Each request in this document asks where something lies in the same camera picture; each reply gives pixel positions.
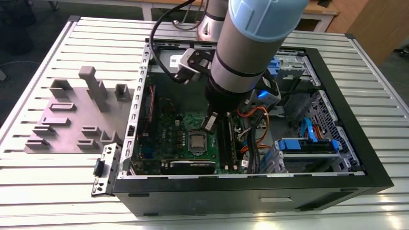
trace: gray cylinder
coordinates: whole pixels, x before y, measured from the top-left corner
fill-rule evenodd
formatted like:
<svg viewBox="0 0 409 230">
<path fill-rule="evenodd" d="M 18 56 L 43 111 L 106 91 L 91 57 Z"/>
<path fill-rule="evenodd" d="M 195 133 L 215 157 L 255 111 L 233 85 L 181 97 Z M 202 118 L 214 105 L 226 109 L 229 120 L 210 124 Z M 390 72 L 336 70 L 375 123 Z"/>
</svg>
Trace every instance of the gray cylinder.
<svg viewBox="0 0 409 230">
<path fill-rule="evenodd" d="M 229 1 L 227 0 L 207 0 L 206 14 L 213 17 L 225 18 L 227 13 Z"/>
<path fill-rule="evenodd" d="M 229 8 L 227 0 L 207 0 L 203 20 L 197 28 L 199 41 L 215 42 L 219 37 L 223 18 Z"/>
<path fill-rule="evenodd" d="M 282 41 L 263 43 L 249 39 L 226 14 L 210 70 L 215 84 L 235 93 L 251 90 Z"/>
</svg>

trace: slotted aluminum surface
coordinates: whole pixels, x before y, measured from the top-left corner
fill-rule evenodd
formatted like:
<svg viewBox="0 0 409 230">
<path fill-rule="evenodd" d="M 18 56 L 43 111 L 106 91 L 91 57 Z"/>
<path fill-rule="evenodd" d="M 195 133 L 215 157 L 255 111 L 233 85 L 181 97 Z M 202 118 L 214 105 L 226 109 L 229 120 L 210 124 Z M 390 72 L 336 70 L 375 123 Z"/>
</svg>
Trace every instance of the slotted aluminum surface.
<svg viewBox="0 0 409 230">
<path fill-rule="evenodd" d="M 97 69 L 105 87 L 137 84 L 143 39 L 153 22 L 81 18 L 67 22 L 0 130 L 0 226 L 58 229 L 407 229 L 407 108 L 380 73 L 342 34 L 293 32 L 283 46 L 311 47 L 335 78 L 394 187 L 313 212 L 135 218 L 117 198 L 90 198 L 97 154 L 26 154 L 23 143 L 41 116 L 53 79 L 78 80 Z M 195 39 L 163 23 L 158 38 Z"/>
</svg>

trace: wooden desk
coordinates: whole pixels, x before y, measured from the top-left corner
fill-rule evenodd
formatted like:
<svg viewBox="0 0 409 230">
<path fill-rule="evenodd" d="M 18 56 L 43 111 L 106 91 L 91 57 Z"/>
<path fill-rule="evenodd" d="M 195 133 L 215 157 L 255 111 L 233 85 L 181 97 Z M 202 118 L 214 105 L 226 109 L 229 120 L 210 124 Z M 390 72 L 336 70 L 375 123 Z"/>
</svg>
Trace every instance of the wooden desk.
<svg viewBox="0 0 409 230">
<path fill-rule="evenodd" d="M 45 0 L 50 3 L 50 7 L 53 10 L 57 10 L 57 2 Z M 153 8 L 162 8 L 170 9 L 175 5 L 183 3 L 186 0 L 58 0 L 62 2 L 71 2 L 71 3 L 86 3 L 86 4 L 101 4 L 101 5 L 117 5 L 117 6 L 135 6 L 141 7 L 142 17 L 145 21 L 151 21 L 151 9 Z M 197 11 L 199 8 L 201 0 L 195 0 L 190 7 L 191 11 Z M 310 0 L 303 14 L 302 19 L 311 19 L 317 20 L 318 23 L 314 27 L 314 32 L 324 32 L 326 28 L 331 22 L 331 19 L 335 15 L 339 14 L 339 11 L 332 3 L 328 4 L 328 7 L 321 7 L 317 5 L 317 0 Z"/>
<path fill-rule="evenodd" d="M 142 1 L 141 2 L 142 16 L 145 21 L 151 21 L 151 12 L 150 12 L 151 8 L 170 9 L 175 5 L 185 2 L 185 0 L 141 0 L 141 1 Z M 190 10 L 198 10 L 199 3 L 201 0 L 195 0 Z M 318 23 L 314 27 L 314 32 L 324 32 L 332 17 L 339 14 L 339 11 L 331 2 L 327 8 L 318 6 L 317 3 L 318 0 L 309 1 L 301 18 L 317 20 Z"/>
</svg>

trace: blue latch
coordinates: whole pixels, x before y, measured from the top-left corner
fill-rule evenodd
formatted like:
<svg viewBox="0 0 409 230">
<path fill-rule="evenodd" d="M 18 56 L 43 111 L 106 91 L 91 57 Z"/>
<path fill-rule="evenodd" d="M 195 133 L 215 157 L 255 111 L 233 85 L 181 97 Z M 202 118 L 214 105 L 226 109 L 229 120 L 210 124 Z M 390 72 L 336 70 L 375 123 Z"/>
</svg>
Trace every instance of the blue latch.
<svg viewBox="0 0 409 230">
<path fill-rule="evenodd" d="M 279 150 L 299 150 L 301 145 L 298 140 L 285 139 L 285 140 L 278 140 L 278 148 Z"/>
<path fill-rule="evenodd" d="M 278 148 L 279 148 L 279 150 L 285 149 L 285 143 L 283 143 L 282 140 L 278 140 Z"/>
<path fill-rule="evenodd" d="M 285 142 L 285 147 L 287 150 L 299 150 L 301 149 L 301 145 L 299 145 L 299 141 L 295 139 L 286 139 L 283 140 Z"/>
<path fill-rule="evenodd" d="M 331 146 L 332 146 L 334 151 L 338 152 L 339 151 L 339 145 L 338 145 L 336 140 L 331 140 Z"/>
</svg>

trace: open computer tower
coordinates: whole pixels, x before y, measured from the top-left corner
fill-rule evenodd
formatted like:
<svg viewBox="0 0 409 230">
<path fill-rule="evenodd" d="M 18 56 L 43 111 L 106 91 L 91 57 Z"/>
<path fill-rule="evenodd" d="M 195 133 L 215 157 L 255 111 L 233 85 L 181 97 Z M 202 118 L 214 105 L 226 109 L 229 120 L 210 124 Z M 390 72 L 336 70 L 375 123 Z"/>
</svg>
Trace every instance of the open computer tower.
<svg viewBox="0 0 409 230">
<path fill-rule="evenodd" d="M 211 53 L 217 44 L 155 40 L 154 45 L 175 73 L 187 48 Z M 202 215 L 321 210 L 391 187 L 318 51 L 281 47 L 275 61 L 269 71 L 281 93 L 318 90 L 291 95 L 270 111 L 263 141 L 270 148 L 261 153 L 259 172 L 247 174 L 239 151 L 246 120 L 231 112 L 214 135 L 202 132 L 205 77 L 187 85 L 171 82 L 146 45 L 123 143 L 103 148 L 91 195 L 118 197 L 137 216 Z M 243 108 L 251 102 L 249 97 Z M 318 127 L 321 146 L 309 146 L 305 118 Z M 291 149 L 293 140 L 306 151 Z"/>
</svg>

